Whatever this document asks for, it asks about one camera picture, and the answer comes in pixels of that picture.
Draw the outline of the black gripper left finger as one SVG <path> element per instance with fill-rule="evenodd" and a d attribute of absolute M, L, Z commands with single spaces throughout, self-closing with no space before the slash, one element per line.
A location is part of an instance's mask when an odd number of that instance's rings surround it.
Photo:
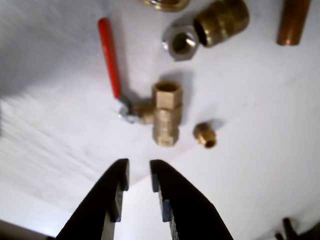
<path fill-rule="evenodd" d="M 123 192 L 129 189 L 129 160 L 115 161 L 100 177 L 57 240 L 112 240 L 121 221 Z"/>

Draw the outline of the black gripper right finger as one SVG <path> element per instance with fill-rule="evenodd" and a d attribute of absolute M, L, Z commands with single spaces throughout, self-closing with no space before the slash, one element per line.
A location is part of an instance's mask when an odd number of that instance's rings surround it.
<path fill-rule="evenodd" d="M 215 206 L 163 160 L 151 160 L 152 190 L 159 195 L 162 221 L 173 240 L 231 240 Z"/>

